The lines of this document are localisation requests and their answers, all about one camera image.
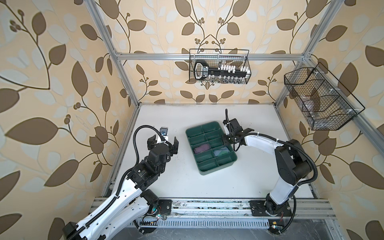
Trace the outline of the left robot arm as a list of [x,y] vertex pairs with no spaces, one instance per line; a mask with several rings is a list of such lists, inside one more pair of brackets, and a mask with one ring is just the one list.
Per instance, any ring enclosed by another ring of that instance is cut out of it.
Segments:
[[[148,155],[141,160],[136,143],[139,130],[151,129],[155,135],[148,138]],[[130,223],[145,215],[159,214],[159,198],[149,186],[165,172],[166,164],[178,152],[179,142],[168,141],[168,128],[143,125],[133,134],[136,164],[121,177],[116,191],[96,210],[78,223],[69,222],[63,228],[66,240],[111,240]]]

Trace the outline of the blue orange striped sock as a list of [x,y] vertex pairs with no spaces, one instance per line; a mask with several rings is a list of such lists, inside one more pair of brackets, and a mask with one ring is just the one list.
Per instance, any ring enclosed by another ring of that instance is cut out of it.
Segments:
[[215,155],[215,157],[219,157],[219,156],[222,156],[222,155],[226,155],[228,153],[230,153],[231,151],[227,148],[227,147],[222,147],[220,149],[217,149],[217,150],[214,150],[213,153]]

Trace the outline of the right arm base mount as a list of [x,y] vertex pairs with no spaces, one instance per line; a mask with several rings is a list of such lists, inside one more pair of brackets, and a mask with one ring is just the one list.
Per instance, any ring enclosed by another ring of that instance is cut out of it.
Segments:
[[289,202],[276,205],[274,201],[252,200],[249,204],[253,217],[291,217],[293,213]]

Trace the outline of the purple sock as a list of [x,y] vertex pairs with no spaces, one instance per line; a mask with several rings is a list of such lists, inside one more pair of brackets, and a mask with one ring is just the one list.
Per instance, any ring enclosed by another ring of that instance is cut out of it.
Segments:
[[210,149],[211,149],[210,144],[209,144],[209,143],[205,143],[205,144],[202,144],[202,145],[200,145],[200,146],[198,146],[198,147],[195,147],[195,148],[193,149],[193,152],[194,152],[195,155],[197,155],[197,154],[206,152],[206,151],[208,151],[208,150],[210,150]]

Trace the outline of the green compartment tray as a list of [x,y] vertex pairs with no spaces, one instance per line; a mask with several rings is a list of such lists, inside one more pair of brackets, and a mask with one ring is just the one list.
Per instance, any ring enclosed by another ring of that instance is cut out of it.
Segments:
[[230,167],[238,159],[233,147],[224,143],[225,132],[218,122],[191,127],[186,136],[203,176]]

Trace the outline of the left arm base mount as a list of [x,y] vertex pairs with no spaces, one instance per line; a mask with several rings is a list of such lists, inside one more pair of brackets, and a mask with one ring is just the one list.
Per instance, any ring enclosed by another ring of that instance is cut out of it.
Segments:
[[171,214],[172,211],[171,199],[159,199],[148,202],[149,209],[145,213],[146,216],[167,216]]

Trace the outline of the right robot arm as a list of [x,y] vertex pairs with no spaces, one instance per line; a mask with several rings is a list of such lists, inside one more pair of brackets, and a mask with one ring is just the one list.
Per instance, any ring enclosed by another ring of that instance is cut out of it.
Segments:
[[250,128],[243,129],[237,119],[229,119],[228,110],[225,110],[223,125],[227,128],[223,136],[225,145],[257,148],[276,158],[279,179],[266,196],[265,211],[268,215],[277,215],[295,197],[300,186],[318,178],[315,162],[297,140],[282,141]]

